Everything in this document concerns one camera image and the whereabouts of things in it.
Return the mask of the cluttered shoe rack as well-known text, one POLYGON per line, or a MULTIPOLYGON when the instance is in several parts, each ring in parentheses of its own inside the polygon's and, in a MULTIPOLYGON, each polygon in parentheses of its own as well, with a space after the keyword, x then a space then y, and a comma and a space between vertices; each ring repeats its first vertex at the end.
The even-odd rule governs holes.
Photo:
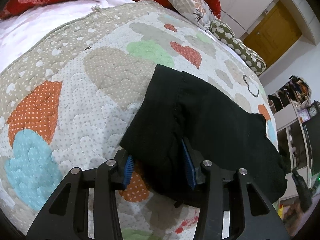
POLYGON ((268 102, 273 113, 291 103, 300 111, 311 105, 311 89, 303 78, 292 75, 285 85, 268 95, 268 102))

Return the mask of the white bed sheet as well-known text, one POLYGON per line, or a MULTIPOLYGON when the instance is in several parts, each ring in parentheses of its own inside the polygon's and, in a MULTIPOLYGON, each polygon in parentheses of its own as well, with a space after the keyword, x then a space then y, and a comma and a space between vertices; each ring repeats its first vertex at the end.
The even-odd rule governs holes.
POLYGON ((35 6, 1 20, 1 71, 55 28, 85 17, 95 8, 111 8, 133 0, 74 0, 35 6))

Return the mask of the dark table clock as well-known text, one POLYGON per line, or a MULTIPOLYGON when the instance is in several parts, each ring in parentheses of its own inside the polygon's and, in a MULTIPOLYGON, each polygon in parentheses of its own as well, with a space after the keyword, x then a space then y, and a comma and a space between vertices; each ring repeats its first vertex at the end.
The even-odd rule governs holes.
POLYGON ((308 113, 310 115, 310 118, 315 117, 317 114, 320 113, 320 102, 314 101, 308 108, 308 113))

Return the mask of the yellow wooden door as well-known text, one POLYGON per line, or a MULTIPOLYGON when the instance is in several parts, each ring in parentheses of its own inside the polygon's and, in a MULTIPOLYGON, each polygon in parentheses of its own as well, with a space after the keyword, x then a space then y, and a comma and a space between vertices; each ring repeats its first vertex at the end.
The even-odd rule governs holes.
POLYGON ((278 1, 244 39, 244 44, 256 51, 266 66, 270 67, 301 35, 302 32, 290 12, 278 1))

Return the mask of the white tv cabinet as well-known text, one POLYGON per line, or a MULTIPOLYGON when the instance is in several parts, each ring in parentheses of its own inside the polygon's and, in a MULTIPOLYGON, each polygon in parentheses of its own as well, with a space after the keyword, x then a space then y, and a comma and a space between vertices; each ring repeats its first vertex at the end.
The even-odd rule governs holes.
POLYGON ((298 111, 293 102, 274 114, 276 120, 279 153, 285 163, 287 189, 281 201, 298 196, 292 178, 295 169, 308 187, 312 181, 312 157, 298 111))

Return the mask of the heart patterned quilt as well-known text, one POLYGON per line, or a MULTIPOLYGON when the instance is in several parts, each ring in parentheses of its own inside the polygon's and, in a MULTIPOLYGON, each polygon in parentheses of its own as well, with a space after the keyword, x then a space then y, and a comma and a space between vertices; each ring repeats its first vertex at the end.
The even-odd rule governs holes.
POLYGON ((157 64, 262 114, 277 144, 265 91, 229 47, 156 2, 95 8, 1 71, 1 210, 17 230, 27 233, 71 168, 115 155, 157 64))

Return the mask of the black pants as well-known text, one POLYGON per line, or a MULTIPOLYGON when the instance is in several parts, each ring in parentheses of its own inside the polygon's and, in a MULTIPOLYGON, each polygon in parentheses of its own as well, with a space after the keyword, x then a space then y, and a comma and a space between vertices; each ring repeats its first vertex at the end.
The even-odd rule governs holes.
POLYGON ((120 146, 153 191, 199 207, 201 196, 188 184, 183 138, 222 169, 245 168, 269 201, 285 193, 283 161, 266 136, 264 116, 246 112, 198 77, 159 64, 120 146))

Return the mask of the floral grey pillow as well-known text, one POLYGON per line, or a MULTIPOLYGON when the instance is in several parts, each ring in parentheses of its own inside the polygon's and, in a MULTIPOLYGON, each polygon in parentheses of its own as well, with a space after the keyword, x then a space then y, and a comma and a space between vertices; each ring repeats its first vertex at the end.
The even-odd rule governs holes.
POLYGON ((204 0, 168 0, 174 9, 202 30, 208 30, 217 22, 209 5, 204 0))

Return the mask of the black television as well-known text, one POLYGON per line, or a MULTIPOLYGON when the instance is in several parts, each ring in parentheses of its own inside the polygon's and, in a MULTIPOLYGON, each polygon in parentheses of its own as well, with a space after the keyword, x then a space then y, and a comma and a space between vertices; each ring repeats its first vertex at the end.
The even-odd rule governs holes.
POLYGON ((319 114, 303 124, 304 135, 306 137, 309 157, 311 159, 311 184, 313 185, 319 175, 319 136, 320 136, 319 114))

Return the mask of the olive polka dot bolster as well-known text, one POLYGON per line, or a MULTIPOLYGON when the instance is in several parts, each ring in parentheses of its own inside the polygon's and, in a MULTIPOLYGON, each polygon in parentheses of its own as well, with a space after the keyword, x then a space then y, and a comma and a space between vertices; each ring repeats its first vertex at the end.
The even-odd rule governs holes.
POLYGON ((235 36, 232 29, 221 20, 213 20, 209 31, 222 43, 231 48, 247 64, 255 74, 260 75, 266 70, 266 63, 253 49, 247 47, 235 36))

